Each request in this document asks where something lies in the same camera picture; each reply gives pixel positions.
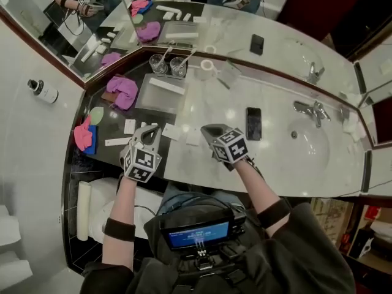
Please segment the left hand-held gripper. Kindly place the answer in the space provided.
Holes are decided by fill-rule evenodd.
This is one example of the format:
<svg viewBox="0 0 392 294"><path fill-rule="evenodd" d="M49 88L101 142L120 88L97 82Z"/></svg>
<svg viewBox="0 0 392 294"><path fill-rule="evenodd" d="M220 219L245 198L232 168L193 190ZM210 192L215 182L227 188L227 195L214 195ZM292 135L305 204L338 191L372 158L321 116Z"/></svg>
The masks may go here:
<svg viewBox="0 0 392 294"><path fill-rule="evenodd" d="M124 176L136 182L147 183L157 171L162 157L158 154L162 129L158 125L138 128L120 152L120 165Z"/></svg>

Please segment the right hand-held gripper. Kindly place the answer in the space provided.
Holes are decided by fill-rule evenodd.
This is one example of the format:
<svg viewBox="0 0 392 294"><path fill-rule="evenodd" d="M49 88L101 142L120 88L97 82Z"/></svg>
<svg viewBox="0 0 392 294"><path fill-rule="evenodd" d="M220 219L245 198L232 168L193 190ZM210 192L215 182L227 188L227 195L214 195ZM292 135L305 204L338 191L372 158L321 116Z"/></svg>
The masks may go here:
<svg viewBox="0 0 392 294"><path fill-rule="evenodd" d="M208 124L202 126L200 131L213 150L215 159L229 171L234 169L235 163L248 155L245 136L238 128L234 129L226 124Z"/></svg>

